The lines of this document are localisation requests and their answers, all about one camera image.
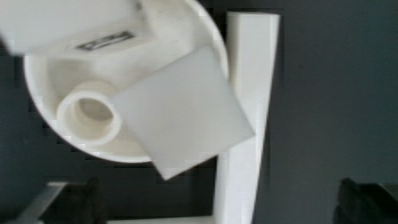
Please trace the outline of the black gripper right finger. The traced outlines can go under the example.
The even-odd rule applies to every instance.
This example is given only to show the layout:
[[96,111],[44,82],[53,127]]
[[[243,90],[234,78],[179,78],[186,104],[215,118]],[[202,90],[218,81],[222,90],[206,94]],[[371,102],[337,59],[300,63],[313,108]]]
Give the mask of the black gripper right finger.
[[341,180],[332,224],[398,224],[398,183]]

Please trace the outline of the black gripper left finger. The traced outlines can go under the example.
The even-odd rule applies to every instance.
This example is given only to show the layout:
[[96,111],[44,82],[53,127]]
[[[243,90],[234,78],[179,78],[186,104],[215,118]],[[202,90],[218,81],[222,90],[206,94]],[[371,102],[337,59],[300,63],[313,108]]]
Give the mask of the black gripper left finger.
[[50,182],[16,224],[106,224],[106,205],[99,180]]

